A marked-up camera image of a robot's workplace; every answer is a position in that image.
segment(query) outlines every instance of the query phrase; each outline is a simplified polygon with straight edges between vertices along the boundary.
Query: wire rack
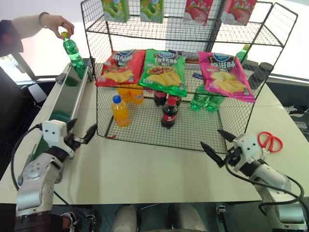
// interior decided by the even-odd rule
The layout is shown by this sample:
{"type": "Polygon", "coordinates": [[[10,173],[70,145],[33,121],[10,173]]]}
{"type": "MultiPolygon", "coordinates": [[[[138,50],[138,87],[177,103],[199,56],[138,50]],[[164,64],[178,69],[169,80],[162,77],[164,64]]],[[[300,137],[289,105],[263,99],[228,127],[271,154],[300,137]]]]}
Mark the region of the wire rack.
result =
{"type": "MultiPolygon", "coordinates": [[[[129,0],[130,18],[126,23],[109,22],[104,18],[101,0],[85,0],[81,3],[84,29],[89,52],[95,58],[95,75],[102,71],[102,64],[112,51],[128,49],[175,50],[175,51],[212,51],[226,44],[239,46],[249,44],[248,54],[265,53],[250,56],[243,64],[247,78],[252,75],[262,81],[251,82],[253,94],[257,98],[267,77],[258,70],[261,62],[275,65],[285,47],[296,23],[297,14],[280,4],[258,2],[246,26],[233,26],[221,23],[220,16],[224,0],[214,0],[209,19],[205,26],[183,23],[186,0],[168,0],[164,6],[162,24],[140,21],[140,0],[129,0]]],[[[171,129],[161,127],[162,107],[154,103],[154,94],[144,90],[142,104],[127,104],[130,112],[130,126],[120,128],[116,125],[111,111],[112,97],[117,95],[113,87],[97,88],[98,135],[109,139],[130,141],[143,144],[162,145],[191,150],[202,150],[200,141],[213,147],[217,153],[225,154],[231,146],[220,137],[217,129],[229,131],[235,135],[246,131],[254,103],[226,98],[219,111],[206,109],[193,111],[190,101],[196,88],[203,81],[193,77],[201,74],[198,64],[186,64],[185,81],[188,96],[183,98],[178,117],[171,129]]]]}

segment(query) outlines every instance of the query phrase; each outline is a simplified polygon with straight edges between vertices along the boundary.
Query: robotic hand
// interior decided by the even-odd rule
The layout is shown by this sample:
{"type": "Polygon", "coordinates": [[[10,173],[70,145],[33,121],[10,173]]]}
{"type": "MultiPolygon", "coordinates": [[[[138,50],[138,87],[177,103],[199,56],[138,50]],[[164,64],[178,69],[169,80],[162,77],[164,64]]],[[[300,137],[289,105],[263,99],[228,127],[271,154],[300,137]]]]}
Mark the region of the robotic hand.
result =
{"type": "Polygon", "coordinates": [[[218,132],[233,143],[225,159],[222,160],[210,146],[201,142],[203,149],[220,168],[225,165],[230,174],[254,185],[263,200],[259,208],[267,216],[273,231],[307,231],[306,217],[300,204],[304,196],[301,185],[277,172],[265,161],[254,159],[260,151],[255,135],[242,134],[236,137],[224,130],[218,132]],[[229,165],[234,167],[235,172],[241,171],[249,179],[235,174],[229,165]],[[299,196],[290,192],[290,180],[300,187],[299,196]]]}
{"type": "Polygon", "coordinates": [[[50,231],[54,184],[62,179],[64,161],[73,158],[79,146],[87,144],[97,129],[95,124],[84,138],[75,138],[69,132],[75,122],[76,119],[68,123],[51,120],[39,126],[50,148],[23,170],[23,183],[17,193],[16,232],[50,231]]]}

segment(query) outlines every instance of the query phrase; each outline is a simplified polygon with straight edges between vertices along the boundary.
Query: blue bottle cap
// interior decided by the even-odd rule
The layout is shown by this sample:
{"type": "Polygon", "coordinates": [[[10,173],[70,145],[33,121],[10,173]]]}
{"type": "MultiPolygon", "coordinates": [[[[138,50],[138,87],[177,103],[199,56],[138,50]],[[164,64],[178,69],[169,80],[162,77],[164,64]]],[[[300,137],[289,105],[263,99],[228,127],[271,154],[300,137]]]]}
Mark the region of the blue bottle cap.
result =
{"type": "Polygon", "coordinates": [[[119,95],[116,95],[112,98],[112,101],[116,104],[120,103],[121,102],[121,98],[119,95]]]}

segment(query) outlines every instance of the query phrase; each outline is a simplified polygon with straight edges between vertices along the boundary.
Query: scissors handle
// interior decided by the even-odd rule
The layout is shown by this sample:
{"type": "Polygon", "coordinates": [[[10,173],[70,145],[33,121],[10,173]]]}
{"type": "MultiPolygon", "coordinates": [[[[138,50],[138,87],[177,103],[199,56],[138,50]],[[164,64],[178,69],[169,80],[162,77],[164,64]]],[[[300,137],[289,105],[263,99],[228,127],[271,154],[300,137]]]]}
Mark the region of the scissors handle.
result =
{"type": "Polygon", "coordinates": [[[270,152],[278,152],[278,151],[281,151],[282,148],[283,148],[283,142],[281,141],[281,139],[279,139],[276,136],[273,136],[268,131],[263,131],[263,132],[259,133],[257,138],[258,138],[258,143],[262,148],[266,148],[267,144],[270,142],[270,145],[269,145],[269,148],[268,148],[268,151],[270,151],[270,152]],[[267,139],[263,143],[261,142],[261,135],[262,134],[268,135],[267,139]],[[275,141],[277,141],[279,143],[279,148],[277,150],[274,150],[275,141]]]}

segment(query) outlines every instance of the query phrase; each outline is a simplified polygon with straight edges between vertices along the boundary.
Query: table surface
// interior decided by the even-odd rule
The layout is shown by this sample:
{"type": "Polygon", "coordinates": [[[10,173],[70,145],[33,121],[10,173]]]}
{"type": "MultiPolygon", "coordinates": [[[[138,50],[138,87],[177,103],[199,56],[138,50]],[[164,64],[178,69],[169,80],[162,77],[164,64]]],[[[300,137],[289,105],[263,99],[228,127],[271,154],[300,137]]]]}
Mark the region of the table surface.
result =
{"type": "MultiPolygon", "coordinates": [[[[60,85],[55,84],[33,125],[47,120],[60,85]]],[[[85,134],[96,123],[96,87],[87,83],[74,133],[85,134]]],[[[309,181],[304,174],[309,163],[309,143],[287,115],[267,85],[253,109],[247,132],[269,131],[284,142],[282,151],[267,162],[302,184],[305,195],[309,181]]],[[[38,143],[33,131],[21,143],[15,157],[15,174],[24,167],[28,154],[38,143]]],[[[292,190],[298,193],[297,187],[292,190]]],[[[66,162],[64,177],[55,190],[71,204],[234,202],[260,200],[255,188],[238,180],[198,151],[105,139],[97,135],[82,145],[74,159],[66,162]]],[[[16,190],[10,166],[0,181],[0,202],[15,203],[16,190]]],[[[55,204],[63,202],[54,197],[55,204]]]]}

